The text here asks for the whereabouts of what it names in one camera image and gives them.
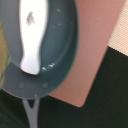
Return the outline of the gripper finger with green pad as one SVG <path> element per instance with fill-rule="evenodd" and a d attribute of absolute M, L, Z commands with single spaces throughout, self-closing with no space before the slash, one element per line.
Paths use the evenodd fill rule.
<path fill-rule="evenodd" d="M 5 70 L 10 63 L 10 53 L 7 45 L 7 40 L 3 30 L 3 23 L 0 22 L 0 89 L 5 80 Z"/>

